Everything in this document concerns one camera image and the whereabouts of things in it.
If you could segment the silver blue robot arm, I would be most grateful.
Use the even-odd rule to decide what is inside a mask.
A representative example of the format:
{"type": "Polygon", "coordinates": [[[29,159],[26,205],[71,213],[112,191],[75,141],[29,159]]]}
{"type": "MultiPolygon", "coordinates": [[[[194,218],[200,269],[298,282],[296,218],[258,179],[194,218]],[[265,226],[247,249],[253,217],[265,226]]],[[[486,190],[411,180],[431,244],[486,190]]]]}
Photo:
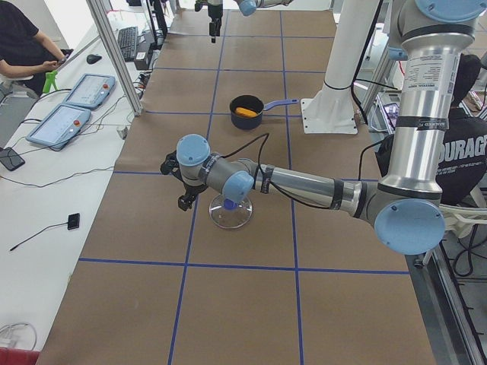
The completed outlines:
{"type": "Polygon", "coordinates": [[[182,137],[171,156],[184,184],[178,205],[192,207],[213,188],[240,207],[251,189],[277,191],[303,205],[367,221],[378,239],[404,255],[436,247],[447,229],[438,162],[461,52],[474,40],[484,1],[395,1],[390,39],[407,57],[390,165],[377,182],[346,182],[213,153],[204,137],[182,137]]]}
{"type": "MultiPolygon", "coordinates": [[[[271,8],[278,5],[288,6],[293,0],[238,0],[235,3],[244,17],[248,17],[256,12],[258,8],[271,8]]],[[[224,14],[223,1],[208,0],[200,1],[202,6],[206,6],[210,22],[208,34],[211,42],[216,43],[216,38],[221,35],[222,18],[224,14]]]]}

